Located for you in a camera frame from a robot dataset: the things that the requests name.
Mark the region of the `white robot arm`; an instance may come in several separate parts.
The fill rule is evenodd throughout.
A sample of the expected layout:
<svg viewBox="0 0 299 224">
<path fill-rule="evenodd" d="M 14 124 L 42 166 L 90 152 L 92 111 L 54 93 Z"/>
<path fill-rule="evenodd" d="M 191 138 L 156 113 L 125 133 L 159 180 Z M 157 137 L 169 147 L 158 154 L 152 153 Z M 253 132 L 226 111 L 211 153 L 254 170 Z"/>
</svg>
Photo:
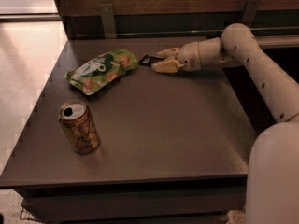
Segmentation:
<svg viewBox="0 0 299 224">
<path fill-rule="evenodd" d="M 299 84 L 261 49 L 250 28 L 227 26 L 220 38 L 162 50 L 157 73 L 242 64 L 275 124 L 257 137 L 249 156 L 246 224 L 299 224 Z"/>
</svg>

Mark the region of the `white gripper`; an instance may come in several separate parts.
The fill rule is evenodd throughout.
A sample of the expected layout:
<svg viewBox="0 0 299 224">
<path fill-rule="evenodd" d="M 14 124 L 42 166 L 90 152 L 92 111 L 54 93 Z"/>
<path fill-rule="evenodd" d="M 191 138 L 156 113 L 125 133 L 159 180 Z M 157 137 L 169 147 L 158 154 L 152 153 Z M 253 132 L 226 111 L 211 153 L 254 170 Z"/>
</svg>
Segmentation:
<svg viewBox="0 0 299 224">
<path fill-rule="evenodd" d="M 179 48 L 164 49 L 157 55 L 166 59 L 153 63 L 151 68 L 157 73 L 197 71 L 209 65 L 216 65 L 221 59 L 221 40 L 216 37 L 200 42 L 192 42 Z"/>
</svg>

